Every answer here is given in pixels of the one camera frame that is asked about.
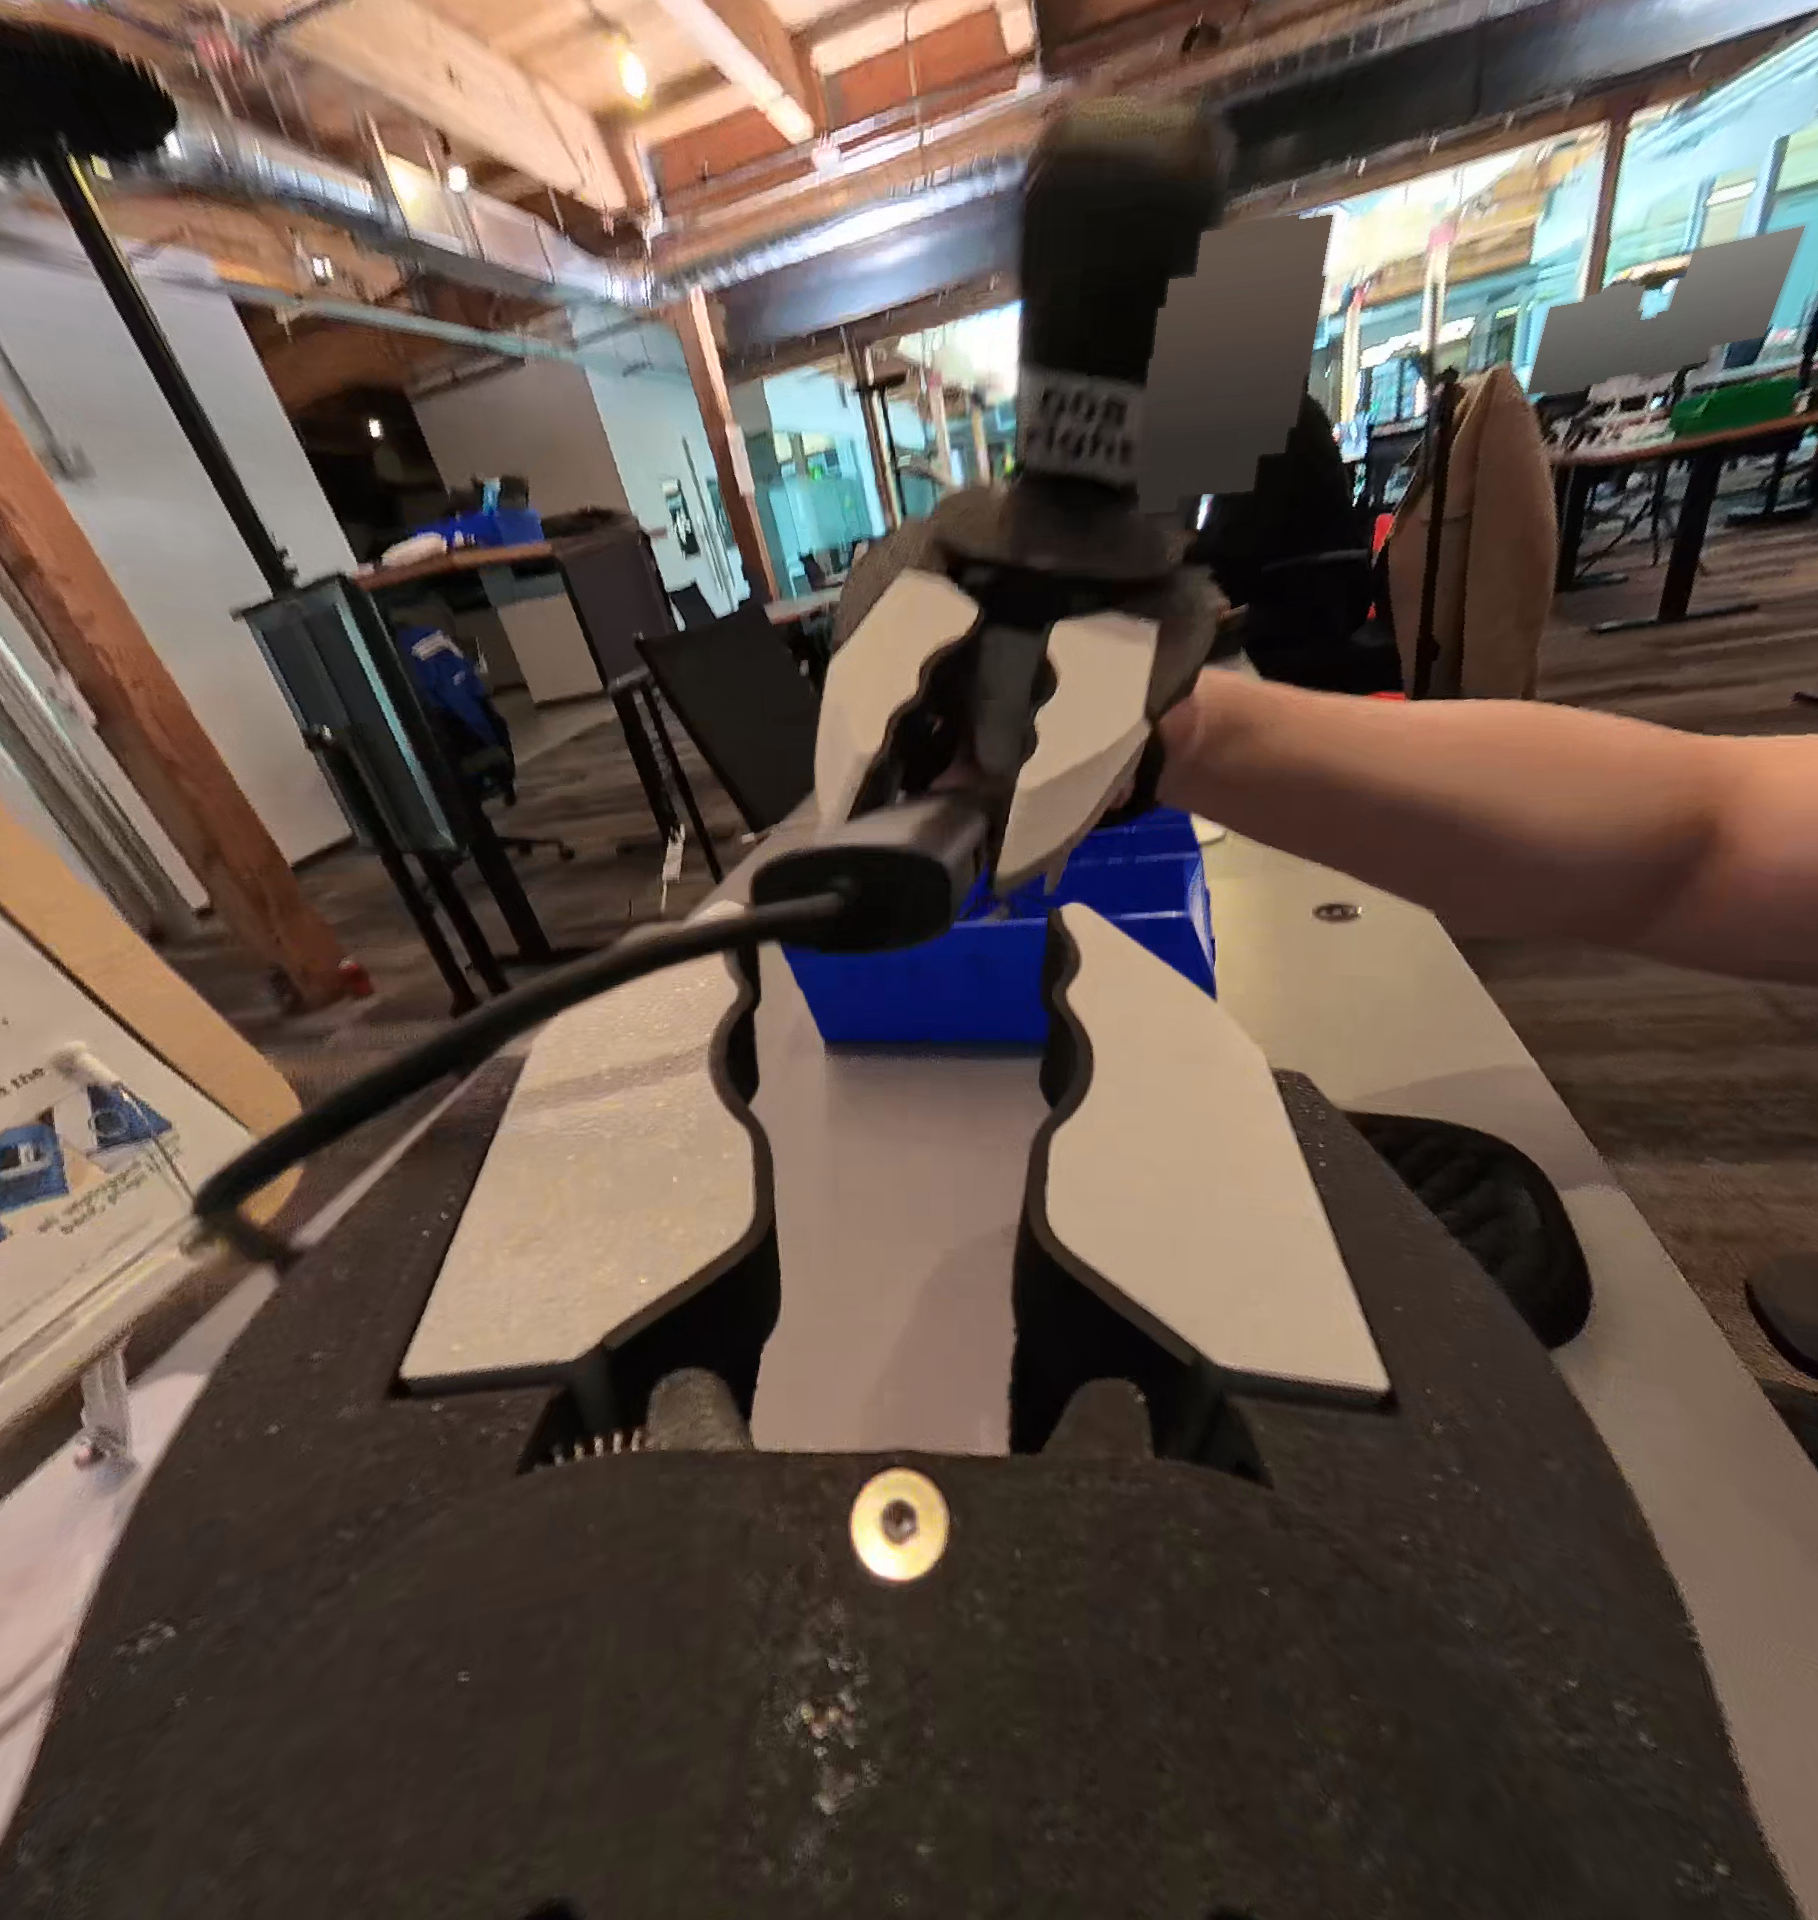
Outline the black office chair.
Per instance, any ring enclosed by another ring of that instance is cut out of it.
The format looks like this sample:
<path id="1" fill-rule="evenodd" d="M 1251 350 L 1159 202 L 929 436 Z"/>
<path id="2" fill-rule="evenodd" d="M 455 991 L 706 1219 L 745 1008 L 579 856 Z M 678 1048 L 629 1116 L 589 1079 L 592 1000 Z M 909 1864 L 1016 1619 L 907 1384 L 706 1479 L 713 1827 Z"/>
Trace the black office chair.
<path id="1" fill-rule="evenodd" d="M 639 636 L 637 651 L 749 829 L 782 826 L 817 787 L 823 711 L 782 630 L 760 605 L 740 605 Z"/>

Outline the wooden pillar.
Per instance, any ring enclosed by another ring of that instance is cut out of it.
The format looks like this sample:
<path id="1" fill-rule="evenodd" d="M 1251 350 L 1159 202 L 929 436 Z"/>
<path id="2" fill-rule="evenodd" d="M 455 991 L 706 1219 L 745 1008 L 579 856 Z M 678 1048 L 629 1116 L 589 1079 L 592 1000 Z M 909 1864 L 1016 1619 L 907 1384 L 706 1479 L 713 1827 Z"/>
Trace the wooden pillar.
<path id="1" fill-rule="evenodd" d="M 279 975 L 292 1006 L 311 1012 L 344 1000 L 344 948 L 3 395 L 0 570 L 225 928 Z"/>
<path id="2" fill-rule="evenodd" d="M 749 594 L 764 605 L 778 598 L 781 582 L 757 504 L 746 436 L 730 398 L 717 304 L 704 290 L 694 290 L 670 310 L 668 317 L 704 421 L 704 439 Z"/>

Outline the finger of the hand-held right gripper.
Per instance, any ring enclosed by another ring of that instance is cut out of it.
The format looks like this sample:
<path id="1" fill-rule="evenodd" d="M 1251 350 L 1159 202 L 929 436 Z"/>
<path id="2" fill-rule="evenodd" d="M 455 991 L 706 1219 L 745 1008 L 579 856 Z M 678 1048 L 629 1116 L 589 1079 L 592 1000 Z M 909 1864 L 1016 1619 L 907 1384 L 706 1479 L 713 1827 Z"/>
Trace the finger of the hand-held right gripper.
<path id="1" fill-rule="evenodd" d="M 1093 611 L 1049 627 L 1049 688 L 1006 806 L 993 868 L 996 896 L 1060 875 L 1133 786 L 1152 734 L 1159 651 L 1159 623 L 1126 611 Z"/>
<path id="2" fill-rule="evenodd" d="M 905 570 L 834 649 L 815 741 L 821 828 L 840 829 L 857 817 L 939 665 L 974 637 L 983 616 L 981 601 L 951 578 Z"/>

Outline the green plastic bin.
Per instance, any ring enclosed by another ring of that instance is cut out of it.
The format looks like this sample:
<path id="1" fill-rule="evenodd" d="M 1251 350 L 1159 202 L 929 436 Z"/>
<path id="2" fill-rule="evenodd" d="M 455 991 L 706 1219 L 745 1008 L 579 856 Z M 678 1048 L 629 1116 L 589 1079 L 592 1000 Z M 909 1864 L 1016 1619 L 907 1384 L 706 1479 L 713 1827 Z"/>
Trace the green plastic bin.
<path id="1" fill-rule="evenodd" d="M 1666 420 L 1674 439 L 1693 439 L 1792 420 L 1803 408 L 1803 383 L 1796 374 L 1779 371 L 1690 387 L 1670 405 Z"/>

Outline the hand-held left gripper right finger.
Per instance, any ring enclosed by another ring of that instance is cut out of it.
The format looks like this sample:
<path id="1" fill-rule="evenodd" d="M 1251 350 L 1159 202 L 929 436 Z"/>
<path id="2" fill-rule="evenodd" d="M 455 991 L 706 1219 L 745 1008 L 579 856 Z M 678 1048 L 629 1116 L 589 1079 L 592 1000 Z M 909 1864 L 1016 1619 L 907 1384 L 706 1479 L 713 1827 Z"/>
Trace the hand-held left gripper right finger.
<path id="1" fill-rule="evenodd" d="M 1025 1245 L 1205 1392 L 1377 1412 L 1394 1388 L 1262 1048 L 1073 902 L 1049 920 Z"/>

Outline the wooden book stand white base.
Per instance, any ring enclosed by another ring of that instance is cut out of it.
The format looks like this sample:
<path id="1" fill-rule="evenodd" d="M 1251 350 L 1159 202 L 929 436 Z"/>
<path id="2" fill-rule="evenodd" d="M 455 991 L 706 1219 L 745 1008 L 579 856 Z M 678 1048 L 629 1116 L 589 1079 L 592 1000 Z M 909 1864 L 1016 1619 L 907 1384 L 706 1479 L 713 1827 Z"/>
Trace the wooden book stand white base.
<path id="1" fill-rule="evenodd" d="M 0 913 L 157 1059 L 243 1128 L 243 1143 L 229 1148 L 200 1183 L 275 1124 L 299 1116 L 299 1095 L 289 1081 L 3 802 Z M 193 1245 L 188 1210 L 172 1260 L 154 1260 L 108 1303 L 79 1309 L 0 1379 L 0 1471 L 27 1448 L 27 1432 L 92 1365 L 231 1265 L 233 1258 Z"/>

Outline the blue white jacket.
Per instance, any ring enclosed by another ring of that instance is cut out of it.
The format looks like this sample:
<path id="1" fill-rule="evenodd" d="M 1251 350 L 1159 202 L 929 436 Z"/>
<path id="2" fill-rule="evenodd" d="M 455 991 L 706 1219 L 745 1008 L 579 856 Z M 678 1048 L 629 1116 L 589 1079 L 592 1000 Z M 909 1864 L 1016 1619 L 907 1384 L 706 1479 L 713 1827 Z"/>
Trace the blue white jacket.
<path id="1" fill-rule="evenodd" d="M 394 637 L 442 754 L 475 802 L 514 806 L 514 738 L 479 667 L 442 627 L 407 622 Z"/>

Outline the grey usb hub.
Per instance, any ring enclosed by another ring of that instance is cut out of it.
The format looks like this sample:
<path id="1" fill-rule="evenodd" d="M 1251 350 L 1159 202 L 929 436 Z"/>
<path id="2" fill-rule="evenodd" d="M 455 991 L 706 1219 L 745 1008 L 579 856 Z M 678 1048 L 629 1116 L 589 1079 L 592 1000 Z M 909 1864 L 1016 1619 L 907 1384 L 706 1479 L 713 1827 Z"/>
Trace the grey usb hub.
<path id="1" fill-rule="evenodd" d="M 876 951 L 943 935 L 983 869 L 986 828 L 983 809 L 954 789 L 764 852 L 749 868 L 745 903 L 642 923 L 543 971 L 252 1142 L 195 1190 L 190 1245 L 225 1248 L 251 1265 L 284 1272 L 299 1260 L 296 1245 L 251 1216 L 252 1199 L 370 1119 L 439 1081 L 462 1079 L 599 995 L 704 958 L 757 956 L 762 946 Z"/>

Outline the blue plastic bin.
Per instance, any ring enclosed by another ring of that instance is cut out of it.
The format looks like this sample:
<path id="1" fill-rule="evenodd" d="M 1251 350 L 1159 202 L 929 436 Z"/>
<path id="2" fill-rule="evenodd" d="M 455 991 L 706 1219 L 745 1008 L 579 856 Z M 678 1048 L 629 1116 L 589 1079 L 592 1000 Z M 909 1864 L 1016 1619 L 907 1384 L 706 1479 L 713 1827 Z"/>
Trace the blue plastic bin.
<path id="1" fill-rule="evenodd" d="M 1217 993 L 1205 848 L 1194 815 L 1169 806 L 1093 831 L 1059 884 L 1039 877 L 994 897 L 978 880 L 939 938 L 880 951 L 789 946 L 785 958 L 828 1046 L 1039 1050 L 1049 922 L 1071 903 Z"/>

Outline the tan wooden board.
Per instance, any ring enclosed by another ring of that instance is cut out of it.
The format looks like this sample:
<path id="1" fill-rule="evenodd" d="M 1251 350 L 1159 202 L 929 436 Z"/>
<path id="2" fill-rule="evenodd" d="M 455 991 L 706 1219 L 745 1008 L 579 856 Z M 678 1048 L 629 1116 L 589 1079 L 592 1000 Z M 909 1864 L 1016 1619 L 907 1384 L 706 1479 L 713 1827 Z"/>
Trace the tan wooden board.
<path id="1" fill-rule="evenodd" d="M 1463 383 L 1441 500 L 1431 466 L 1421 455 L 1396 508 L 1377 598 L 1396 636 L 1404 690 L 1416 688 L 1436 523 L 1426 693 L 1531 702 L 1554 601 L 1558 510 L 1543 426 L 1512 363 Z"/>

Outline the black floor lamp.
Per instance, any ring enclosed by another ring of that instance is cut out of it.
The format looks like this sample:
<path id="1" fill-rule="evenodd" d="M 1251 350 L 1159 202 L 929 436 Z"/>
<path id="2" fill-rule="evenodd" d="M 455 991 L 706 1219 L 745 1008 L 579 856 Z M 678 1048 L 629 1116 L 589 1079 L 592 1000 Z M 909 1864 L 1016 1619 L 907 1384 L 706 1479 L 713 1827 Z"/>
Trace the black floor lamp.
<path id="1" fill-rule="evenodd" d="M 0 17 L 0 172 L 40 176 L 233 530 L 268 589 L 287 594 L 299 585 L 291 558 L 257 508 L 91 183 L 96 160 L 159 153 L 179 117 L 152 65 L 67 27 Z"/>

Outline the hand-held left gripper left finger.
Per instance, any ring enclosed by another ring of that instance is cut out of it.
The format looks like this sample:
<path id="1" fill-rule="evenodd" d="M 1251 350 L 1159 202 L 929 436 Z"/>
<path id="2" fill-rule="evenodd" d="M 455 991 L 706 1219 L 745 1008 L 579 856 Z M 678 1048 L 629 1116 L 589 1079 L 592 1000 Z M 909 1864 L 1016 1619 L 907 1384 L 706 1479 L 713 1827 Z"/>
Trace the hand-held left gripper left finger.
<path id="1" fill-rule="evenodd" d="M 757 950 L 727 948 L 539 1032 L 401 1357 L 407 1394 L 647 1404 L 701 1369 L 757 1399 L 781 1309 L 760 1001 Z"/>

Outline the wooden top desk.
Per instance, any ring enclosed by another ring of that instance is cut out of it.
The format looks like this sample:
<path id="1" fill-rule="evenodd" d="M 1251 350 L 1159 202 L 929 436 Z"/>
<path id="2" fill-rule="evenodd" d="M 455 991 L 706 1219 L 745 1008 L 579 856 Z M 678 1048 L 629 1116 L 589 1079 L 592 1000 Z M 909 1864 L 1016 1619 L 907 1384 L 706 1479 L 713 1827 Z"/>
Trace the wooden top desk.
<path id="1" fill-rule="evenodd" d="M 1789 453 L 1818 432 L 1818 408 L 1790 412 L 1782 418 L 1721 428 L 1709 434 L 1687 434 L 1665 442 L 1642 444 L 1584 444 L 1558 449 L 1552 474 L 1558 482 L 1558 545 L 1557 589 L 1567 594 L 1578 574 L 1588 510 L 1598 480 L 1610 471 L 1630 468 L 1684 470 L 1684 487 L 1672 527 L 1669 562 L 1659 605 L 1650 614 L 1608 617 L 1590 623 L 1594 636 L 1640 633 L 1650 630 L 1688 626 L 1736 617 L 1759 611 L 1755 595 L 1724 603 L 1694 605 L 1694 583 L 1701 571 L 1704 543 L 1717 506 L 1723 474 L 1729 462 L 1748 453 Z"/>

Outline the person's right forearm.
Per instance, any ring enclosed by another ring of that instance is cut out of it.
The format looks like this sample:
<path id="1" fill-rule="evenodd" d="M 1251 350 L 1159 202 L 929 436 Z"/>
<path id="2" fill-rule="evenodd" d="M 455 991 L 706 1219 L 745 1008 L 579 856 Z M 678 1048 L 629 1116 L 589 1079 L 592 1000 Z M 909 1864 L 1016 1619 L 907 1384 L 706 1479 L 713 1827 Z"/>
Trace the person's right forearm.
<path id="1" fill-rule="evenodd" d="M 1818 734 L 1679 731 L 1205 670 L 1159 796 L 1457 934 L 1818 990 Z"/>

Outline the black framed panel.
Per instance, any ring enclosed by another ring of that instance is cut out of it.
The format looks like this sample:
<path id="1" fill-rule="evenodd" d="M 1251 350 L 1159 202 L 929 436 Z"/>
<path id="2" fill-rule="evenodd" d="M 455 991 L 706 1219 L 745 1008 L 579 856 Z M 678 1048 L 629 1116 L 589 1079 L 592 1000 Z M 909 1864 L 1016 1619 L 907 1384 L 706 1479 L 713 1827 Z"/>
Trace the black framed panel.
<path id="1" fill-rule="evenodd" d="M 266 662 L 354 837 L 407 854 L 469 852 L 456 770 L 369 589 L 326 574 L 234 611 Z"/>

